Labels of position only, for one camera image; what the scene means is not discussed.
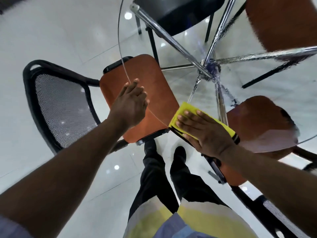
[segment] mesh backrest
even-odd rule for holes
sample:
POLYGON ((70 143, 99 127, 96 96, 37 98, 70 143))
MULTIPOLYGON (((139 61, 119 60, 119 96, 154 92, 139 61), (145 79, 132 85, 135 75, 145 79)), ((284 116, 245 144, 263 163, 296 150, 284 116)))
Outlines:
POLYGON ((54 138, 66 148, 97 126, 80 84, 40 74, 35 90, 45 122, 54 138))
POLYGON ((291 232, 294 233, 298 238, 309 238, 301 229, 299 229, 294 223, 292 223, 272 202, 266 200, 263 203, 264 207, 267 208, 277 219, 279 219, 291 232))

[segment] tiled floor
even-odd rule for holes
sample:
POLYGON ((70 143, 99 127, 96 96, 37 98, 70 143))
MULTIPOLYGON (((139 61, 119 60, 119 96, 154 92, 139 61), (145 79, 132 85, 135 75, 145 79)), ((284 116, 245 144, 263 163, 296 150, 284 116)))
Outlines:
MULTIPOLYGON (((237 0, 236 12, 245 0, 237 0)), ((123 14, 132 0, 123 3, 123 14)), ((0 192, 17 182, 53 155, 32 120, 24 94, 22 70, 34 59, 45 59, 82 75, 99 79, 102 70, 121 58, 118 46, 118 15, 121 0, 26 0, 0 16, 0 192)), ((225 5, 216 12, 208 44, 204 36, 208 22, 175 36, 197 59, 204 59, 225 5)), ((121 16, 119 40, 122 56, 152 54, 148 35, 142 23, 142 35, 136 31, 135 19, 121 16)), ((187 64, 177 51, 155 36, 161 67, 187 64)), ((216 58, 263 51, 253 35, 245 13, 216 48, 216 58)), ((305 140, 317 134, 316 123, 316 57, 261 81, 247 89, 241 85, 279 65, 272 60, 236 63, 222 67, 222 82, 240 100, 265 95, 291 115, 305 140)), ((197 76, 195 69, 165 71, 165 77, 178 102, 187 101, 197 76)), ((104 120, 109 108, 99 88, 91 88, 93 105, 104 120)), ((214 87, 202 81, 192 104, 216 116, 214 87)), ((186 147, 191 172, 202 176, 214 191, 242 216, 259 237, 271 237, 259 221, 233 195, 228 185, 219 185, 208 175, 210 167, 191 147, 174 134, 157 139, 159 150, 169 172, 171 157, 177 145, 186 147)), ((317 152, 316 140, 302 147, 317 152)), ((143 146, 130 144, 109 155, 101 165, 83 203, 70 219, 60 237, 121 237, 130 205, 140 185, 144 166, 143 146)), ((302 168, 305 163, 296 156, 287 163, 302 168)))

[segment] hand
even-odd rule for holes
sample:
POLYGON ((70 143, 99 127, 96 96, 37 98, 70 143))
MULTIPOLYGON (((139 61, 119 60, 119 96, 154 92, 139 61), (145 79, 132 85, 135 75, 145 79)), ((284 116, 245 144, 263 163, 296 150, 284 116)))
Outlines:
POLYGON ((177 116, 176 125, 198 139, 183 134, 198 152, 219 159, 225 150, 235 147, 229 133, 211 117, 199 110, 198 116, 189 111, 184 113, 186 116, 177 116))
POLYGON ((145 117, 145 110, 150 100, 146 100, 147 93, 144 87, 137 87, 139 79, 135 79, 131 85, 126 83, 117 99, 114 101, 107 119, 125 127, 132 128, 145 117))

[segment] shoe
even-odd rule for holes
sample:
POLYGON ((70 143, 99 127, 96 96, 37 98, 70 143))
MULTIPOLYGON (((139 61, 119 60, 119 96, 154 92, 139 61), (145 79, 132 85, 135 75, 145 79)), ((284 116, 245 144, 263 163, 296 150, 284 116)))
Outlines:
POLYGON ((144 153, 145 155, 150 153, 156 153, 156 143, 154 139, 151 139, 144 144, 144 153))
POLYGON ((186 151, 183 146, 178 146, 174 153, 174 160, 180 159, 183 163, 186 162, 186 151))

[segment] black chair seat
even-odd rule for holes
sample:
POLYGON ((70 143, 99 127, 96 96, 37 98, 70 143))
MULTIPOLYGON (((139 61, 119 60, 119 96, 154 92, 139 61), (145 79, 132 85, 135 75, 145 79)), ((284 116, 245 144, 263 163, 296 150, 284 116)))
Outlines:
POLYGON ((224 0, 134 0, 162 28, 174 36, 215 13, 224 0))

